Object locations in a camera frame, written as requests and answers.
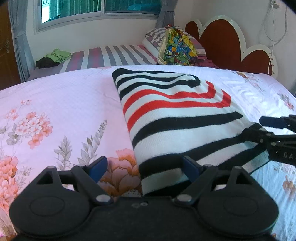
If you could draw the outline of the colourful floral bag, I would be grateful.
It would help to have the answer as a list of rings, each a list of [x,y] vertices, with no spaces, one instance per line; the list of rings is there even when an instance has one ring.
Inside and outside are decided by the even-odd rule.
[[[194,66],[197,61],[198,53],[189,37],[168,25],[159,49],[158,64]]]

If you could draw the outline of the floral pink bed sheet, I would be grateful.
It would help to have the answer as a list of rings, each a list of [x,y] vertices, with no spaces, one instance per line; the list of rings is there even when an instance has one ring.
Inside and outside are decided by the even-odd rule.
[[[174,202],[191,182],[149,194],[112,73],[191,74],[226,91],[250,121],[295,115],[295,97],[266,74],[135,65],[71,71],[1,91],[1,240],[295,240],[295,166],[271,161],[251,185]],[[262,126],[274,135],[295,135]],[[97,184],[112,204],[37,204],[48,166],[68,171],[106,157]]]

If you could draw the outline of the grey curtain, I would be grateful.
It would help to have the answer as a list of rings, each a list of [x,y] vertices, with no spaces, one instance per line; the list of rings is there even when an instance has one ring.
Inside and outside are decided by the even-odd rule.
[[[9,18],[14,39],[14,49],[21,82],[26,82],[35,63],[26,35],[28,1],[8,1]]]
[[[161,0],[162,7],[155,25],[156,28],[174,24],[177,3],[178,0]]]

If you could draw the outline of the red white scalloped headboard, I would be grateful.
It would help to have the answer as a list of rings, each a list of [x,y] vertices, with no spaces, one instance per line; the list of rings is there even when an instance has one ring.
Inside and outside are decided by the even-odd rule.
[[[212,17],[205,24],[198,19],[190,21],[185,31],[202,45],[206,57],[221,69],[278,77],[278,63],[272,50],[262,44],[248,47],[243,31],[228,16]]]

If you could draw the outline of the striped pillow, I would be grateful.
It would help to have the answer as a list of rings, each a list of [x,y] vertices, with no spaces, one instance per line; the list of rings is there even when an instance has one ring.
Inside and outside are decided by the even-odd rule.
[[[189,37],[193,45],[195,46],[195,49],[198,53],[199,59],[205,59],[206,58],[206,52],[205,49],[202,47],[202,45],[191,35],[189,35],[186,31],[181,29],[180,27],[176,27],[178,30],[181,30],[185,35]],[[166,28],[154,28],[150,31],[148,31],[145,34],[145,38],[142,41],[142,44],[145,48],[157,59],[159,56],[159,50],[161,43],[163,41],[163,38],[165,36]]]

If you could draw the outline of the green cloth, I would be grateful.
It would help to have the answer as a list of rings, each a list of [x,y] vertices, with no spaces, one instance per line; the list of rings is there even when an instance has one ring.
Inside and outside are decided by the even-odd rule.
[[[51,53],[46,54],[45,57],[52,59],[55,63],[62,63],[70,59],[72,53],[60,49],[54,49]]]

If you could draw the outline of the grey left curtain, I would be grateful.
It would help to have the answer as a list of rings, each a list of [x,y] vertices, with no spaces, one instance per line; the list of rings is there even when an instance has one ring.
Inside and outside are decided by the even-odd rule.
[[[26,82],[35,63],[26,35],[28,1],[8,1],[9,18],[14,39],[14,49],[21,82]]]

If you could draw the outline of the striped purple grey mattress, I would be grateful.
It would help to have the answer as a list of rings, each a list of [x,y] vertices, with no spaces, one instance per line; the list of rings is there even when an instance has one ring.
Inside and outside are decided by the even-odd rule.
[[[158,50],[152,45],[105,46],[75,52],[72,57],[58,66],[35,68],[28,80],[88,68],[123,65],[156,64]]]

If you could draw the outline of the striped black red white sweater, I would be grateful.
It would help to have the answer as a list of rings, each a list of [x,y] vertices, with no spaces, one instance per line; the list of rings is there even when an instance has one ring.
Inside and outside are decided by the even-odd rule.
[[[186,182],[184,156],[222,170],[241,166],[248,173],[268,163],[267,150],[243,136],[245,129],[262,126],[213,83],[191,74],[125,68],[116,69],[112,78],[143,194]]]

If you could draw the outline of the window with green curtain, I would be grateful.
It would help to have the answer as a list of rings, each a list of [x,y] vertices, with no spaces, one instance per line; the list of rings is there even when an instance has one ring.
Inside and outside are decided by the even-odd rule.
[[[157,19],[161,1],[36,1],[35,32],[101,19]]]

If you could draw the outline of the grey right curtain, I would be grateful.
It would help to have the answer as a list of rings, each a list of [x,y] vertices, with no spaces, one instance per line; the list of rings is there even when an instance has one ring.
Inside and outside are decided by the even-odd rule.
[[[156,28],[174,24],[177,3],[178,0],[161,0],[162,7],[155,25]]]

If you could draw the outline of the black cloth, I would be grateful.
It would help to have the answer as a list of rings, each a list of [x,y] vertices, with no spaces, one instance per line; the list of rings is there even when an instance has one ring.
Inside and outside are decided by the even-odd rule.
[[[59,62],[55,62],[51,58],[43,57],[40,60],[36,61],[36,68],[44,69],[44,68],[51,68],[60,65]]]

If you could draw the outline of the brown wooden door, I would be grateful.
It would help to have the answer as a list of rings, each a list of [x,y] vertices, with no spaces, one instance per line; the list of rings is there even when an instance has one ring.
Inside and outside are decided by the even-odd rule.
[[[1,40],[0,40],[0,88],[1,90],[20,84],[18,65],[16,63],[8,1],[1,5]]]

